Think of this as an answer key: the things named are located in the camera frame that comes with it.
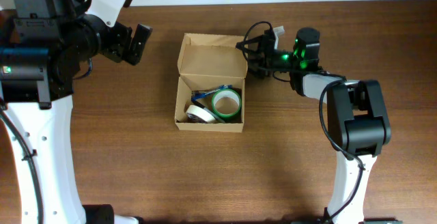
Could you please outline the blue pen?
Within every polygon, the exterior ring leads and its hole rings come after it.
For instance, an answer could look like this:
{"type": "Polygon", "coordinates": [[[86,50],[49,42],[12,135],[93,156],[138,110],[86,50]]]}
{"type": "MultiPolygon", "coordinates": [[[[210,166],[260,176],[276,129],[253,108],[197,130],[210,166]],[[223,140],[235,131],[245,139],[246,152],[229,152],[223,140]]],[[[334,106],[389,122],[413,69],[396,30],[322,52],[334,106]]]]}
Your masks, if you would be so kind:
{"type": "Polygon", "coordinates": [[[191,98],[194,100],[200,99],[200,98],[205,98],[206,96],[209,96],[209,95],[214,94],[218,91],[221,91],[222,89],[229,89],[232,87],[233,87],[233,85],[220,85],[220,86],[212,88],[212,89],[192,91],[191,98]]]}

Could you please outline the black silver pen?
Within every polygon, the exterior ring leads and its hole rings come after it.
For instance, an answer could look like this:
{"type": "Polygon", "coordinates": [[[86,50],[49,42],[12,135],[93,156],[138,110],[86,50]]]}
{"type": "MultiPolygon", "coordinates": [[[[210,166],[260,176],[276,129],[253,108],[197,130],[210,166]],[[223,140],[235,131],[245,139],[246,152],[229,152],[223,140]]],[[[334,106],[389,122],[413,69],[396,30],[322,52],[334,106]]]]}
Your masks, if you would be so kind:
{"type": "Polygon", "coordinates": [[[201,109],[203,109],[204,111],[208,112],[211,116],[213,116],[215,118],[216,121],[223,123],[223,124],[225,123],[225,121],[222,118],[220,118],[218,115],[216,115],[211,110],[209,110],[207,107],[205,107],[203,104],[198,102],[197,99],[192,98],[191,101],[194,105],[196,105],[196,106],[200,107],[201,109]]]}

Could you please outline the white masking tape roll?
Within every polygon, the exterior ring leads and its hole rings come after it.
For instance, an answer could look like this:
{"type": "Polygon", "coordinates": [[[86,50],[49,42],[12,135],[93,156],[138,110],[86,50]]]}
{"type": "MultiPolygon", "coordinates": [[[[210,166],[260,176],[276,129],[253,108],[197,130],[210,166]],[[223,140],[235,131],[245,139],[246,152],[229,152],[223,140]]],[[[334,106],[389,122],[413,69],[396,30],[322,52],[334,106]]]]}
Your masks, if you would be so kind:
{"type": "Polygon", "coordinates": [[[195,123],[214,124],[217,122],[216,118],[208,111],[193,104],[187,108],[186,115],[195,123]]]}

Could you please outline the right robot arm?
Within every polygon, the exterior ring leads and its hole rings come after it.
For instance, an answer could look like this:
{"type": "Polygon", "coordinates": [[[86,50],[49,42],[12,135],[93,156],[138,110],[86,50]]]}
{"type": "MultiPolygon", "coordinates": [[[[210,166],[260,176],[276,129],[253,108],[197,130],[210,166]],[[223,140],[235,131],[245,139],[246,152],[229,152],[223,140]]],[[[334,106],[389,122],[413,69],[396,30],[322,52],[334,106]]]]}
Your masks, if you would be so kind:
{"type": "Polygon", "coordinates": [[[376,80],[355,81],[319,65],[320,32],[297,31],[292,50],[278,48],[282,27],[269,27],[260,36],[236,45],[250,71],[262,78],[290,76],[300,96],[318,100],[323,133],[336,152],[333,195],[319,223],[364,223],[363,205],[370,172],[391,139],[384,98],[376,80]]]}

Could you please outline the cardboard box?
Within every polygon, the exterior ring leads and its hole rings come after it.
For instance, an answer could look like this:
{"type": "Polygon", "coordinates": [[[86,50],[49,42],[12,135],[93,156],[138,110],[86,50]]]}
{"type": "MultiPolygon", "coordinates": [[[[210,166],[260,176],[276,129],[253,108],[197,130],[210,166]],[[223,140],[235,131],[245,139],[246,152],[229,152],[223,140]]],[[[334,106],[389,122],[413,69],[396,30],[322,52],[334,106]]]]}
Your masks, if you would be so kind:
{"type": "MultiPolygon", "coordinates": [[[[244,98],[246,73],[248,66],[242,52],[236,44],[242,36],[226,36],[200,33],[184,35],[177,67],[179,72],[178,90],[175,104],[174,122],[180,130],[211,132],[242,132],[244,128],[244,98]],[[186,115],[192,105],[192,91],[206,90],[220,85],[233,85],[240,94],[242,108],[233,120],[214,124],[195,123],[186,115]]],[[[209,110],[212,109],[212,97],[197,99],[209,110]]]]}

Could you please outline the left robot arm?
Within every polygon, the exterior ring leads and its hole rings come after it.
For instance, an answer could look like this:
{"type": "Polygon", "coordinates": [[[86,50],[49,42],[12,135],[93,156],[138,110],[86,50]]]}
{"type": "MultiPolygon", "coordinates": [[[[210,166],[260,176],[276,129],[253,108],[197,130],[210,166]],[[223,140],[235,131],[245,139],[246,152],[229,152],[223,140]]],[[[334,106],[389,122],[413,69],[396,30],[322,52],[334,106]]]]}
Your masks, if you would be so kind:
{"type": "Polygon", "coordinates": [[[118,22],[132,0],[14,0],[1,35],[1,122],[12,146],[23,223],[141,223],[109,204],[84,205],[70,122],[82,62],[136,65],[152,33],[118,22]]]}

